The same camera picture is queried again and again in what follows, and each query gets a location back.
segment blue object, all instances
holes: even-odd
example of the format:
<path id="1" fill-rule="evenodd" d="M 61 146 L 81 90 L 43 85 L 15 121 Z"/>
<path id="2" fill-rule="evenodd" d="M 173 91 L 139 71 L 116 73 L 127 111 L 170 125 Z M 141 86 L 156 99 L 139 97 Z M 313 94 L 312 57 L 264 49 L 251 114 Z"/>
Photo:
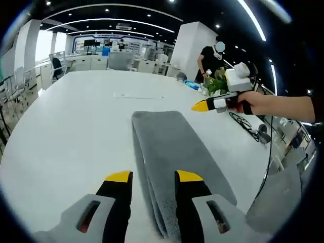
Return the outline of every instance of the blue object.
<path id="1" fill-rule="evenodd" d="M 103 56 L 108 56 L 109 55 L 109 53 L 110 53 L 110 47 L 104 47 L 103 49 L 102 49 L 102 55 Z"/>
<path id="2" fill-rule="evenodd" d="M 194 90 L 198 90 L 199 89 L 199 85 L 196 84 L 196 83 L 194 83 L 194 82 L 192 82 L 192 81 L 186 80 L 184 83 L 186 85 L 188 85 L 189 87 L 193 88 Z"/>

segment green leaves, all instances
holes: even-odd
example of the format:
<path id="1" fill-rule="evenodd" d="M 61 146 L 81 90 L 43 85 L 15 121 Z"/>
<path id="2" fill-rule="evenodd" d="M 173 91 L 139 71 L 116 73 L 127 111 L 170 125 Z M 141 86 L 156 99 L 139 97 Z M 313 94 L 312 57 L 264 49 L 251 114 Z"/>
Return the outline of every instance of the green leaves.
<path id="1" fill-rule="evenodd" d="M 210 78 L 210 82 L 211 83 L 207 85 L 209 95 L 211 95 L 211 93 L 215 93 L 215 91 L 217 90 L 221 90 L 221 94 L 225 94 L 228 92 L 224 67 L 221 67 L 220 69 L 216 70 L 215 78 Z"/>

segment gray towel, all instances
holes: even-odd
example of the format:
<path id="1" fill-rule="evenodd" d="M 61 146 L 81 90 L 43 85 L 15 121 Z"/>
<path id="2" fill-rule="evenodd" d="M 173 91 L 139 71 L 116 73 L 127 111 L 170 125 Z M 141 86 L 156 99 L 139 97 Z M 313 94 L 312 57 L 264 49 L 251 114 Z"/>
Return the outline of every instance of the gray towel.
<path id="1" fill-rule="evenodd" d="M 144 199 L 156 229 L 164 238 L 180 242 L 174 185 L 176 170 L 198 174 L 212 194 L 220 194 L 236 205 L 229 183 L 181 113 L 135 112 L 132 121 Z"/>

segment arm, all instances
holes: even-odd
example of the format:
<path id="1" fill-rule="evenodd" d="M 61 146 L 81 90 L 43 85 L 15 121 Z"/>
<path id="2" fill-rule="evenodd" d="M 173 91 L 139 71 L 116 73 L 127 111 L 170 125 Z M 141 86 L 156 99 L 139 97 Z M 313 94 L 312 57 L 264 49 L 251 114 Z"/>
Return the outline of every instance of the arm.
<path id="1" fill-rule="evenodd" d="M 198 67 L 199 67 L 199 70 L 201 72 L 201 74 L 203 75 L 204 74 L 204 67 L 203 67 L 203 63 L 201 62 L 203 59 L 204 59 L 204 55 L 200 54 L 199 57 L 198 57 L 198 60 L 197 60 L 197 63 L 198 63 Z"/>
<path id="2" fill-rule="evenodd" d="M 315 112 L 310 97 L 280 97 L 273 95 L 262 95 L 250 91 L 241 94 L 238 102 L 246 100 L 250 103 L 255 115 L 275 115 L 300 120 L 302 122 L 315 122 Z M 242 105 L 236 109 L 243 112 Z"/>

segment ceiling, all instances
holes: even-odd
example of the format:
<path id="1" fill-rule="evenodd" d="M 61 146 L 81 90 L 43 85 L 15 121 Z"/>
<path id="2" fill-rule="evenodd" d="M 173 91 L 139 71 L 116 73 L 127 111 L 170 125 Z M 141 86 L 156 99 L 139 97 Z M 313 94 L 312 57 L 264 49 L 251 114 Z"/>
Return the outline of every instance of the ceiling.
<path id="1" fill-rule="evenodd" d="M 69 26 L 78 30 L 113 30 L 118 23 L 130 23 L 132 31 L 153 35 L 152 39 L 170 45 L 174 44 L 181 24 L 200 21 L 221 36 L 222 41 L 226 44 L 224 58 L 227 61 L 232 64 L 234 61 L 236 63 L 241 61 L 254 63 L 261 82 L 274 91 L 271 63 L 269 62 L 271 59 L 276 70 L 278 94 L 306 95 L 307 89 L 315 88 L 317 80 L 313 78 L 305 81 L 308 73 L 314 73 L 319 61 L 317 48 L 320 43 L 310 30 L 310 26 L 316 27 L 317 25 L 315 18 L 319 14 L 319 10 L 317 10 L 319 8 L 312 5 L 315 3 L 314 0 L 307 2 L 307 5 L 298 1 L 293 3 L 289 0 L 278 1 L 293 19 L 291 24 L 285 24 L 262 3 L 264 1 L 245 0 L 258 20 L 266 36 L 266 42 L 261 40 L 251 18 L 238 0 L 199 0 L 190 1 L 190 3 L 188 0 L 174 0 L 173 2 L 169 0 L 123 0 L 110 1 L 109 4 L 112 5 L 88 6 L 72 10 L 71 8 L 80 6 L 107 4 L 107 1 L 51 0 L 51 4 L 47 6 L 46 0 L 38 0 L 32 5 L 30 13 L 31 18 L 34 19 L 43 20 L 49 17 L 51 20 L 62 23 L 93 18 L 118 18 L 145 22 L 174 32 L 141 23 L 115 20 L 87 21 L 72 23 Z M 53 25 L 43 23 L 42 29 L 50 27 Z M 53 30 L 64 33 L 75 31 L 66 27 L 58 27 Z"/>

